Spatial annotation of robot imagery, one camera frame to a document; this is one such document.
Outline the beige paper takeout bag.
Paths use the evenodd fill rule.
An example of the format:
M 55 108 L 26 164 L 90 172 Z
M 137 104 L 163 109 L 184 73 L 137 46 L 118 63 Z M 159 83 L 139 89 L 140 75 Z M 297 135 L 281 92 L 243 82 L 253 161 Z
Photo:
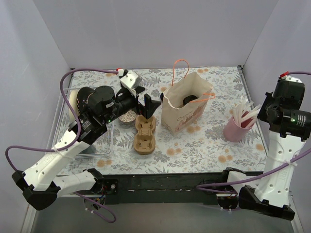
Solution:
M 215 98 L 213 86 L 197 72 L 190 73 L 176 80 L 175 68 L 171 85 L 163 92 L 161 123 L 172 134 L 192 124 L 204 112 L 209 100 Z

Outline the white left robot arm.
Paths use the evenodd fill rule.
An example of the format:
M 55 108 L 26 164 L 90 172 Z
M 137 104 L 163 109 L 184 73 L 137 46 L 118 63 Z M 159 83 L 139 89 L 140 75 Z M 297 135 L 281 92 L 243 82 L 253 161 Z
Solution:
M 115 93 L 110 86 L 96 89 L 81 88 L 76 96 L 78 117 L 69 125 L 62 138 L 33 166 L 25 171 L 16 170 L 12 179 L 22 190 L 26 201 L 36 210 L 49 207 L 55 200 L 69 193 L 89 190 L 99 194 L 105 187 L 103 175 L 94 168 L 76 175 L 58 176 L 58 173 L 76 155 L 90 147 L 107 132 L 112 121 L 134 110 L 146 119 L 153 116 L 161 101 L 144 95 L 144 104 L 138 94 L 123 87 Z

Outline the brown cardboard cup carrier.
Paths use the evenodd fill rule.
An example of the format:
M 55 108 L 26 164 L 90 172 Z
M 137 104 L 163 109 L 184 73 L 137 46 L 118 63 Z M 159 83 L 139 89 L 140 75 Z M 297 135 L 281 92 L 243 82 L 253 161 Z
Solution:
M 137 116 L 135 127 L 137 134 L 134 137 L 134 149 L 138 154 L 151 154 L 156 147 L 154 132 L 156 129 L 156 118 L 152 116 L 146 119 L 144 116 Z

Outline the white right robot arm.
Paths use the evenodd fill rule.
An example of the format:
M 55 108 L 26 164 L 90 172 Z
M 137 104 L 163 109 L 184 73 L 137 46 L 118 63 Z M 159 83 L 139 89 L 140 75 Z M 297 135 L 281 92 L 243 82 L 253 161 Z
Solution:
M 289 188 L 296 163 L 292 162 L 311 134 L 311 114 L 301 111 L 305 85 L 294 77 L 279 78 L 275 90 L 266 93 L 258 119 L 269 127 L 269 149 L 263 174 L 258 180 L 247 179 L 245 172 L 235 168 L 223 171 L 220 188 L 238 194 L 242 209 L 293 220 L 295 212 L 289 206 Z

